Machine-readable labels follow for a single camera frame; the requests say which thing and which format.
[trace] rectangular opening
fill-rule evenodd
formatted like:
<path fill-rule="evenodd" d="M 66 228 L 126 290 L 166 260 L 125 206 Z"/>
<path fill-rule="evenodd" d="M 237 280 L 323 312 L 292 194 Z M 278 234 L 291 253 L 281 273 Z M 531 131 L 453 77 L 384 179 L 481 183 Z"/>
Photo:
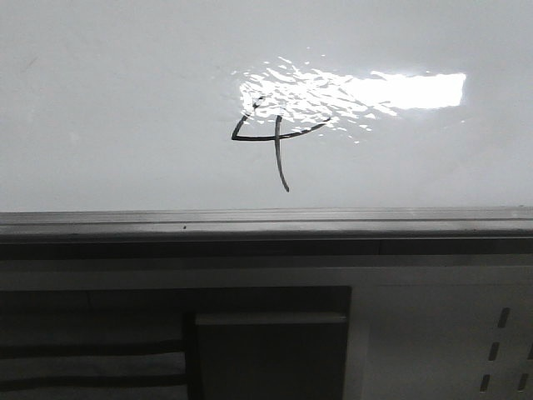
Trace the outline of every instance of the rectangular opening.
<path fill-rule="evenodd" d="M 500 348 L 499 342 L 492 343 L 491 346 L 491 352 L 489 353 L 489 361 L 496 360 L 496 357 L 498 357 L 498 349 Z"/>
<path fill-rule="evenodd" d="M 503 310 L 501 310 L 500 314 L 500 321 L 498 321 L 498 327 L 499 328 L 505 328 L 507 324 L 507 319 L 509 318 L 509 313 L 511 312 L 511 309 L 506 307 Z"/>
<path fill-rule="evenodd" d="M 518 382 L 518 391 L 524 392 L 526 390 L 527 378 L 529 375 L 527 373 L 522 373 L 520 381 Z"/>
<path fill-rule="evenodd" d="M 481 386 L 480 386 L 480 392 L 486 392 L 489 388 L 489 381 L 491 380 L 491 375 L 483 375 L 483 379 L 481 379 Z"/>

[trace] metal ledge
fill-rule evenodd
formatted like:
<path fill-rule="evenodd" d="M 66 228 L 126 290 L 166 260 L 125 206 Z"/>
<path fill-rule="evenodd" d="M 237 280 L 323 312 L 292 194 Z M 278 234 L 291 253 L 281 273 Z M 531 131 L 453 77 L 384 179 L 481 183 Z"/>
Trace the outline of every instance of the metal ledge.
<path fill-rule="evenodd" d="M 0 242 L 533 238 L 533 207 L 4 212 Z"/>

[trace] dark slot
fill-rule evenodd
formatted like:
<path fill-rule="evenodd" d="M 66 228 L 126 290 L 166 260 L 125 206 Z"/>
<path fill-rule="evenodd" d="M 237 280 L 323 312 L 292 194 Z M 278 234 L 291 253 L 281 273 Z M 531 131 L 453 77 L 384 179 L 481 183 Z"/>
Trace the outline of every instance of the dark slot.
<path fill-rule="evenodd" d="M 59 345 L 59 346 L 12 346 L 0 347 L 0 359 L 83 357 L 83 356 L 144 356 L 151 354 L 180 353 L 181 340 L 152 343 L 105 344 L 105 345 Z"/>
<path fill-rule="evenodd" d="M 491 380 L 491 375 L 483 375 L 481 380 L 480 392 L 486 392 L 489 388 L 489 381 Z"/>
<path fill-rule="evenodd" d="M 141 377 L 32 377 L 0 381 L 0 392 L 13 392 L 37 388 L 156 388 L 186 384 L 185 375 Z"/>
<path fill-rule="evenodd" d="M 498 321 L 498 327 L 499 328 L 505 328 L 507 324 L 507 319 L 509 318 L 509 313 L 511 312 L 511 309 L 506 307 L 503 310 L 501 310 L 500 314 L 500 321 Z"/>
<path fill-rule="evenodd" d="M 491 352 L 489 352 L 489 361 L 496 360 L 496 357 L 498 357 L 498 349 L 500 348 L 499 342 L 492 343 L 491 346 Z"/>
<path fill-rule="evenodd" d="M 196 315 L 186 312 L 183 315 L 183 337 L 185 341 L 185 365 L 187 372 L 187 398 L 189 400 L 203 400 L 203 381 L 200 365 L 200 347 L 198 342 L 198 327 L 195 323 Z"/>
<path fill-rule="evenodd" d="M 527 378 L 529 375 L 527 373 L 522 373 L 520 381 L 518 382 L 518 391 L 524 392 L 526 390 Z"/>

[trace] black marker line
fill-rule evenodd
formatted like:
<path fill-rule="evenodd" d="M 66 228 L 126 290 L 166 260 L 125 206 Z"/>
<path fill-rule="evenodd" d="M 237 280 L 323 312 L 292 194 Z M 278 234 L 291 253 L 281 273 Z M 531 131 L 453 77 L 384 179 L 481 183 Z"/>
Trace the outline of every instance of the black marker line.
<path fill-rule="evenodd" d="M 281 167 L 281 148 L 280 148 L 280 128 L 281 128 L 281 115 L 276 117 L 276 127 L 274 129 L 274 147 L 276 148 L 276 161 L 277 171 L 280 173 L 281 183 L 287 192 L 289 192 L 289 185 L 286 184 L 285 177 L 283 176 L 283 168 Z"/>
<path fill-rule="evenodd" d="M 289 185 L 287 185 L 287 183 L 286 183 L 285 176 L 283 175 L 283 168 L 281 166 L 281 146 L 280 146 L 280 141 L 282 139 L 296 138 L 298 136 L 302 136 L 302 135 L 305 135 L 307 133 L 311 133 L 313 131 L 316 131 L 317 129 L 322 128 L 324 125 L 326 125 L 326 123 L 329 122 L 331 120 L 331 118 L 329 117 L 329 118 L 325 119 L 324 121 L 322 121 L 321 123 L 318 123 L 317 125 L 314 125 L 312 127 L 306 128 L 306 129 L 302 129 L 299 132 L 291 132 L 291 133 L 280 134 L 282 117 L 281 117 L 281 115 L 278 115 L 276 117 L 276 126 L 274 128 L 274 136 L 240 136 L 239 132 L 241 131 L 242 126 L 247 121 L 247 119 L 256 111 L 256 109 L 258 107 L 260 107 L 259 102 L 261 100 L 264 100 L 264 99 L 265 99 L 265 96 L 259 97 L 253 103 L 252 111 L 246 112 L 241 117 L 241 119 L 239 120 L 239 122 L 235 126 L 235 129 L 233 129 L 232 140 L 239 140 L 239 141 L 243 141 L 243 142 L 267 142 L 269 140 L 273 140 L 274 141 L 274 147 L 276 149 L 277 171 L 280 174 L 280 179 L 281 179 L 281 183 L 283 183 L 283 187 L 285 188 L 285 190 L 287 192 L 289 192 L 290 188 L 289 188 Z"/>
<path fill-rule="evenodd" d="M 239 120 L 237 125 L 235 126 L 235 129 L 233 129 L 232 133 L 232 140 L 239 140 L 243 142 L 268 142 L 269 140 L 276 140 L 276 136 L 241 136 L 239 135 L 239 132 L 241 131 L 242 125 L 247 121 L 249 117 L 252 116 L 252 114 L 256 111 L 257 108 L 260 107 L 259 102 L 261 100 L 264 100 L 266 97 L 261 96 L 257 99 L 256 102 L 253 103 L 253 110 L 251 112 L 247 112 L 242 116 L 242 118 Z M 291 133 L 283 133 L 279 135 L 280 139 L 289 139 L 289 138 L 296 138 L 301 135 L 305 135 L 307 133 L 311 133 L 313 131 L 316 131 L 319 128 L 322 128 L 324 125 L 326 125 L 329 121 L 331 121 L 331 118 L 326 118 L 324 121 L 318 123 L 317 125 L 314 125 L 312 127 L 308 127 L 306 129 L 302 129 L 298 132 L 291 132 Z"/>

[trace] white surface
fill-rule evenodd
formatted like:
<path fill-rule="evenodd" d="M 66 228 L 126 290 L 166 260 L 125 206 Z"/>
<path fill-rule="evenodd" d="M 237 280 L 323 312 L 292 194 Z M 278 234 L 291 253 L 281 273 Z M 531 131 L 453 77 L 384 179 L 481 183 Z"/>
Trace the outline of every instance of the white surface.
<path fill-rule="evenodd" d="M 532 20 L 517 0 L 0 0 L 0 211 L 531 206 Z M 289 193 L 273 141 L 231 140 L 263 73 L 327 89 L 282 92 L 283 133 L 338 117 L 281 141 Z M 268 109 L 241 134 L 273 135 Z"/>

